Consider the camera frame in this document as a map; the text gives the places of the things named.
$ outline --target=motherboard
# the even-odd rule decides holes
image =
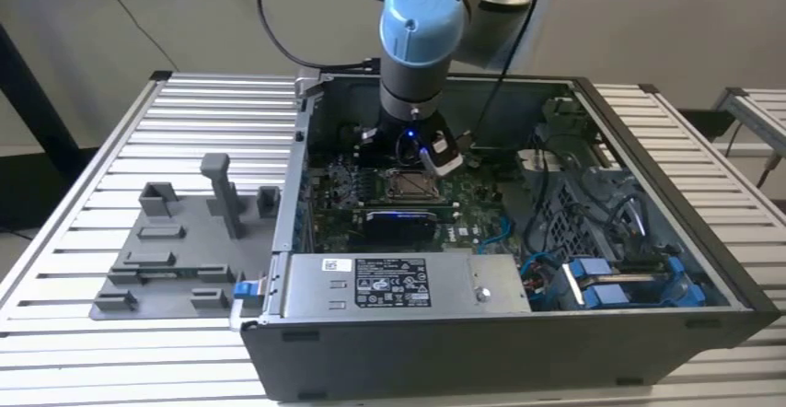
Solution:
[[[360,167],[339,156],[310,178],[316,252],[519,252],[501,191],[514,180],[522,187],[514,154],[473,157],[445,179],[423,168]]]

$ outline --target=aluminum extrusion table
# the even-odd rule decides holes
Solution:
[[[715,106],[762,138],[786,157],[786,90],[730,87]]]
[[[597,86],[655,162],[786,310],[786,217],[663,97]],[[260,406],[264,390],[224,319],[88,318],[147,181],[208,193],[206,152],[234,159],[240,193],[284,182],[295,129],[295,79],[174,74],[151,80],[86,173],[0,284],[0,405]],[[647,388],[559,390],[386,406],[786,405],[786,319],[743,346],[699,354]]]

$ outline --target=gray 3d-printed holder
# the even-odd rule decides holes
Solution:
[[[227,154],[203,158],[215,197],[178,197],[170,183],[146,185],[94,320],[227,317],[235,282],[267,273],[279,190],[262,187],[255,197],[239,196],[228,166]],[[243,306],[242,316],[258,314],[258,305]]]

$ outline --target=barcode label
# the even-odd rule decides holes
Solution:
[[[352,259],[326,258],[322,260],[322,270],[324,272],[352,272]]]

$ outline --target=power supply label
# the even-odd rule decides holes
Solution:
[[[423,258],[358,258],[355,304],[359,308],[430,308]]]

